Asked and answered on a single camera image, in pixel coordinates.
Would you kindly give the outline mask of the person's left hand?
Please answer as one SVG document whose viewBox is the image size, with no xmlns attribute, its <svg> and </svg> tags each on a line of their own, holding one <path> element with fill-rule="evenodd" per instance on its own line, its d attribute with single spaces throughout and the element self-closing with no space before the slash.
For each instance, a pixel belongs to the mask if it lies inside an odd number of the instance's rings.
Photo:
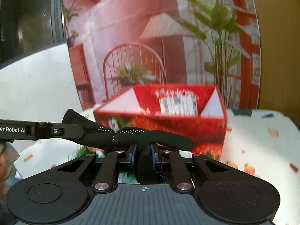
<svg viewBox="0 0 300 225">
<path fill-rule="evenodd" d="M 11 175 L 12 166 L 19 159 L 19 154 L 16 149 L 7 142 L 1 142 L 1 204 L 5 203 L 6 194 L 10 188 L 8 179 Z"/>
</svg>

